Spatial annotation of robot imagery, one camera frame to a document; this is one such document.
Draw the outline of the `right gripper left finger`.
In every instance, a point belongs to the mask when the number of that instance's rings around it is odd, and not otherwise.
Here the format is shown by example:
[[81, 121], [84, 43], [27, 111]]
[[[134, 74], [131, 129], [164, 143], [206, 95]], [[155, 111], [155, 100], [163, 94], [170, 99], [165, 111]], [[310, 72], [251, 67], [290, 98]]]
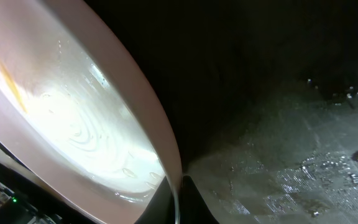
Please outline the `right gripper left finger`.
[[174, 224], [175, 205], [166, 177], [163, 178], [154, 196], [135, 224]]

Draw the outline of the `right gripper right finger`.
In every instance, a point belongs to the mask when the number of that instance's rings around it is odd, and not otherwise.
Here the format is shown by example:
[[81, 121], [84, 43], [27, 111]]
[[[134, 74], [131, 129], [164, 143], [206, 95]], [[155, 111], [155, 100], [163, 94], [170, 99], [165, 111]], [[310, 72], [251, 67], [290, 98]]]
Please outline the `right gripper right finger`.
[[182, 178], [179, 208], [181, 224], [219, 224], [189, 175]]

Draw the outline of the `dark brown tray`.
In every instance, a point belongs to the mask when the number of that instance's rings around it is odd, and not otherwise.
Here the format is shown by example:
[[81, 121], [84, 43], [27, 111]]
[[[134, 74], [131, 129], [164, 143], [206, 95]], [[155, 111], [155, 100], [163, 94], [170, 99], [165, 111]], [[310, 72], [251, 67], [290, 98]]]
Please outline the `dark brown tray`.
[[90, 1], [219, 223], [358, 223], [358, 1]]

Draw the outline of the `pink-white plate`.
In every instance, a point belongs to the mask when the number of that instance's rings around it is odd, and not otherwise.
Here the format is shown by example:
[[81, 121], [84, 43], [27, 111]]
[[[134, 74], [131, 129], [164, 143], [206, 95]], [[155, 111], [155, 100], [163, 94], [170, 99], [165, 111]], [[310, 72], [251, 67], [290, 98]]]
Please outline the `pink-white plate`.
[[181, 159], [149, 81], [83, 1], [0, 0], [0, 143], [96, 223], [135, 223]]

